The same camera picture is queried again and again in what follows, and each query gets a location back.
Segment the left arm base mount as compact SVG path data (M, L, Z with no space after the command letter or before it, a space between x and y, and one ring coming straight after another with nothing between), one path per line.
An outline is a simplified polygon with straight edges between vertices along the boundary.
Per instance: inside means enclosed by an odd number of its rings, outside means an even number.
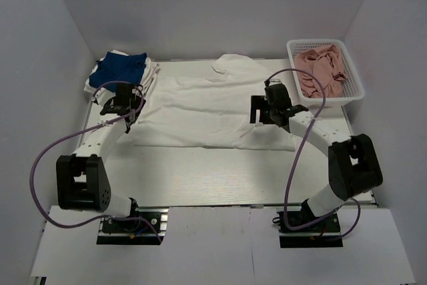
M167 228L166 208L139 208L137 216L147 220L162 240ZM102 219L97 234L97 245L123 245L123 246L158 246L160 241L145 221L119 221Z

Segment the pink t-shirt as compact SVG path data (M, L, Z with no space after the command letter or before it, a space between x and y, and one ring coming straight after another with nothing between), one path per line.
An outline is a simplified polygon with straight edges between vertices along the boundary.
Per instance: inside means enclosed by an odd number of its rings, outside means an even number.
M343 94L342 82L347 80L340 49L333 44L305 50L294 57L296 69L309 72L319 82L305 73L297 72L302 93L307 98L336 98Z

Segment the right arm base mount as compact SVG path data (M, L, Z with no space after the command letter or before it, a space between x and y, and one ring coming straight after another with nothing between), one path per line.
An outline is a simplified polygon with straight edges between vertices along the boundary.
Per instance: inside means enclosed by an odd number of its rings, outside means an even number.
M272 224L278 227L280 248L341 248L341 228L338 215L301 230L290 230L284 224L284 212L277 212L272 219Z

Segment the folded white t-shirt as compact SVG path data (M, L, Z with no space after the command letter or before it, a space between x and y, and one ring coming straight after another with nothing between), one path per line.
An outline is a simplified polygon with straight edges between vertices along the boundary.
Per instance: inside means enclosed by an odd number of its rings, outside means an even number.
M120 52L120 51L117 51L117 50L113 50L113 51L110 51L110 52L118 53L118 54L121 54L121 55L128 55L126 53L123 53L123 52ZM92 69L92 71L89 74L89 76L97 69L97 63L95 65L95 67ZM156 79L158 71L159 71L159 64L157 62L155 62L155 61L152 61L147 56L145 72L143 74L143 78L142 78L141 82L138 83L139 85L143 86L142 92L143 92L144 95L147 93L147 91L148 91L151 83L153 82L153 80ZM84 92L86 92L86 93L88 93L90 95L95 94L95 96L93 98L93 101L95 101L99 105L103 105L108 99L112 98L115 95L115 93L112 93L112 92L108 91L107 89L104 89L104 87L107 84L109 84L109 82L104 83L103 85L101 85L97 89L95 89L95 88L93 88L93 87L91 87L89 85L89 78L87 78L87 80L85 81L85 85L84 85L83 90L84 90Z

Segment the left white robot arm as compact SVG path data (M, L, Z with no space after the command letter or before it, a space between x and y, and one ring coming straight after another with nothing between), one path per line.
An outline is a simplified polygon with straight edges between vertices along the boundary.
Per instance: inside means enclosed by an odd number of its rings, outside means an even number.
M100 112L99 127L70 156L60 156L56 162L60 208L118 217L127 231L139 227L141 214L132 209L131 198L112 192L105 163L118 139L129 133L144 103L139 86L117 84L115 96Z

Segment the white t-shirt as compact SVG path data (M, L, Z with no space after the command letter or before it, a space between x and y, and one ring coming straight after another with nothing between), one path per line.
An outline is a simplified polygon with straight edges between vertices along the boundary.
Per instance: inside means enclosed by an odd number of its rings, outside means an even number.
M120 52L120 51L117 51L117 50L113 50L113 51L110 51L110 52L118 53L118 54L121 54L121 55L128 55L126 53L123 53L123 52ZM95 67L92 69L92 71L89 74L89 76L97 69L97 63L95 65ZM152 61L147 56L145 72L143 74L143 78L142 78L141 82L138 83L139 85L143 86L142 92L143 92L144 95L147 93L147 91L148 91L151 83L153 82L153 80L156 79L158 71L159 71L159 64L157 62L155 62L155 61ZM95 94L95 96L93 98L93 101L95 101L99 105L103 105L108 99L112 98L115 95L115 93L112 93L112 92L108 91L107 89L104 89L104 87L107 84L109 84L109 82L104 83L103 85L101 85L97 89L95 89L95 88L93 88L93 87L91 87L89 85L89 78L87 78L87 80L85 81L85 85L84 85L83 90L84 90L84 92L86 92L86 93L88 93L90 95Z
M131 129L137 146L293 151L295 139L275 125L250 123L251 97L264 94L271 71L225 54L207 77L158 77Z

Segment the blue t-shirt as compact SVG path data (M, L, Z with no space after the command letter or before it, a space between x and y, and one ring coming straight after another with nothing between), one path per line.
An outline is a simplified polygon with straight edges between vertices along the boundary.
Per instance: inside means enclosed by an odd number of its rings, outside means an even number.
M147 53L139 55L121 55L107 52L102 61L97 63L97 69L89 76L89 85L95 89L109 82L104 89L115 93L117 83L113 81L125 81L138 84L143 78L146 68Z

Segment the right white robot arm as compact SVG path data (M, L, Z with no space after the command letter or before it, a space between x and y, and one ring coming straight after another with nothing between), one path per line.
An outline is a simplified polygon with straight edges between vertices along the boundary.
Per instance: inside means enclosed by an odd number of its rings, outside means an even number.
M268 85L264 95L251 96L250 123L256 120L302 138L295 163L306 142L328 158L328 183L301 207L301 221L306 229L318 230L326 215L350 198L382 185L383 175L371 138L366 134L344 134L308 108L292 105L284 84Z

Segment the white plastic basket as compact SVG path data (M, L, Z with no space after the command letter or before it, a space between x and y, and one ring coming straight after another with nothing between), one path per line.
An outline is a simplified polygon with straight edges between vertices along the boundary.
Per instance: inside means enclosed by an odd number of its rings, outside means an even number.
M361 100L364 97L364 89L358 72L350 58L344 43L337 39L295 39L288 41L286 47L290 58L290 65L294 68L296 66L296 57L307 50L315 49L317 47L335 45L342 58L343 72L347 79L341 82L342 94L339 97L327 97L326 106L328 107L342 107L352 101Z

